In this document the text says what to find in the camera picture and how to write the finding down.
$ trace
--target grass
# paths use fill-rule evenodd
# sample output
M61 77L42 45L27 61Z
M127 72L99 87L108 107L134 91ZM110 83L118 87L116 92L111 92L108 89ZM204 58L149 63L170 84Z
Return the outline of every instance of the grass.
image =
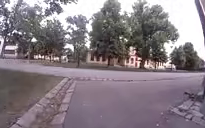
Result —
M11 126L61 80L62 77L0 69L0 128Z
M77 63L58 63L58 62L49 62L45 60L31 60L31 63L38 63L44 66L55 66L55 67L64 67L64 68L77 68ZM131 72L176 72L176 73L192 73L192 72L199 72L199 71L186 71L186 70L162 70L162 69L139 69L139 68L127 68L127 67L116 67L116 66L109 66L103 64L87 64L81 63L81 69L96 69L96 70L113 70L113 71L131 71Z

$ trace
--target yellow building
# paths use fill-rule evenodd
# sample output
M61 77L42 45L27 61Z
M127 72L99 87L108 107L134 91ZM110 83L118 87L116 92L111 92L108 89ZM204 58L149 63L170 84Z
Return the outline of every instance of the yellow building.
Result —
M108 63L108 59L106 57L103 57L103 56L102 57L96 56L96 55L94 55L93 52L88 52L86 62L93 63L93 64L106 65ZM111 65L124 66L124 67L129 67L129 68L139 68L140 63L141 63L141 58L136 55L136 51L134 50L133 47L130 47L128 58L126 58L126 59L114 58L111 60ZM147 60L145 62L144 67L147 69L155 69L155 63L151 60ZM157 69L165 69L165 64L164 63L157 63L156 68Z

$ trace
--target curb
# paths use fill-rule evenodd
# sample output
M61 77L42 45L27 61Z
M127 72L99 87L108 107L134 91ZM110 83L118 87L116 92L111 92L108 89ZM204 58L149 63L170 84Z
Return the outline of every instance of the curb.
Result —
M200 102L187 100L180 106L171 108L170 112L205 127L205 115L200 112L201 106Z
M53 120L50 123L51 128L63 128L65 117L67 115L69 104L73 96L75 87L76 87L76 82L73 82L72 85L69 87L69 89L66 90L66 94L62 100L62 104L59 107L59 111L54 116Z
M10 128L30 128L37 116L42 114L46 106L51 103L51 99L54 98L60 90L68 89L70 79L64 78L59 84L57 84L52 90L50 90L41 100L39 100L32 108L30 108L24 115L17 120L17 122Z

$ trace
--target asphalt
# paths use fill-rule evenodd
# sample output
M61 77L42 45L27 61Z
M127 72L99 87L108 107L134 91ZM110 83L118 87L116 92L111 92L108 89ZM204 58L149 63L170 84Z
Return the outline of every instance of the asphalt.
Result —
M146 82L77 82L65 128L202 128L172 115L184 91L198 92L201 78Z
M133 80L78 81L65 128L202 128L167 110L183 101L184 91L198 92L204 73L69 69L1 59L0 68L63 77Z
M165 80L189 77L201 77L204 73L166 73L166 72L128 72L128 71L102 71L90 69L74 69L28 64L22 60L0 59L0 68L35 72L41 74L64 77L108 78L116 80Z

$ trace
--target sky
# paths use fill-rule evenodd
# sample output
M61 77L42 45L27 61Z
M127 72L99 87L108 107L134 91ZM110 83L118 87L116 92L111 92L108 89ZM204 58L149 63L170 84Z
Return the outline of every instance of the sky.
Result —
M69 4L63 6L64 12L56 16L64 25L67 16L78 14L85 15L91 18L92 15L103 7L106 0L78 0L77 4ZM131 12L132 5L137 0L118 0L121 3L122 11ZM150 5L159 4L164 8L165 12L169 13L170 21L178 29L180 37L174 44L167 44L166 50L171 53L175 46L183 45L185 42L191 42L194 45L198 55L205 60L205 47L200 23L199 15L194 3L194 0L147 0ZM33 5L33 0L28 0L27 3Z

